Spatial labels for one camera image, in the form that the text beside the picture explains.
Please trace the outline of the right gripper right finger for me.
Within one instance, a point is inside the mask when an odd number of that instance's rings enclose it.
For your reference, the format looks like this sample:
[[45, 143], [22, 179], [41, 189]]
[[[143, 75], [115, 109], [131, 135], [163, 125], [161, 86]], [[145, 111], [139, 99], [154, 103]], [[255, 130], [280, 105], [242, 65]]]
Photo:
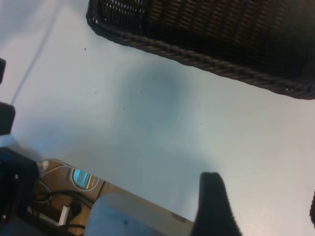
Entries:
[[311, 221], [315, 221], [315, 193], [313, 195], [313, 199], [310, 206], [309, 216], [311, 218]]

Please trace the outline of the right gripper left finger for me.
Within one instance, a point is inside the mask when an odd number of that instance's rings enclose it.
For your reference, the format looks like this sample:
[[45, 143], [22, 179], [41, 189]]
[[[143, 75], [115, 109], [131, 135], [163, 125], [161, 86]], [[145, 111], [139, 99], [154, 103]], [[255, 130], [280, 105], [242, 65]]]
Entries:
[[218, 173], [200, 175], [198, 210], [192, 236], [240, 236], [223, 179]]

